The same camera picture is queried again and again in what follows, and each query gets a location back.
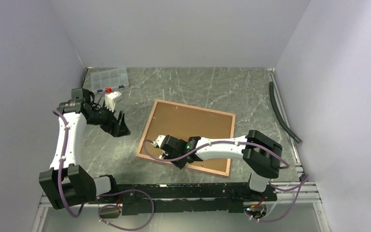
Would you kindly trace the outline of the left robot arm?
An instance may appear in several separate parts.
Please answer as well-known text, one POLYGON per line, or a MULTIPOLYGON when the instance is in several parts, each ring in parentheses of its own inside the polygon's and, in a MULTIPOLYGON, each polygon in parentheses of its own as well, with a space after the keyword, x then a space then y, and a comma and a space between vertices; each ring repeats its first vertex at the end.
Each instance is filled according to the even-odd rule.
POLYGON ((59 122, 57 147, 49 169, 39 174, 39 184, 54 209, 69 210, 99 196, 107 203, 118 199, 119 189, 112 175, 92 177, 81 166, 81 149, 87 125, 99 126, 112 137, 130 135, 125 113, 119 111, 115 115, 116 104, 122 98, 121 92, 106 88, 95 101, 94 92, 75 88, 71 99, 53 111, 59 122))

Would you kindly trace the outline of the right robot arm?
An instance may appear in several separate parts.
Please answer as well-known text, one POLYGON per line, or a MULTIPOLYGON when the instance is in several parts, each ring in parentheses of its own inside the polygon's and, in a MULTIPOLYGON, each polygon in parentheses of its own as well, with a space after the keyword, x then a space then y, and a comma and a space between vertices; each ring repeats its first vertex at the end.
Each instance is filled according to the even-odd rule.
POLYGON ((160 135, 153 146, 163 151, 161 159, 170 161, 180 169, 197 161, 243 160, 252 170, 246 194, 253 201, 264 196, 267 184, 271 179, 278 178, 281 168, 289 167, 282 159, 282 146, 257 130, 227 139, 194 136, 185 141, 170 135, 160 135))

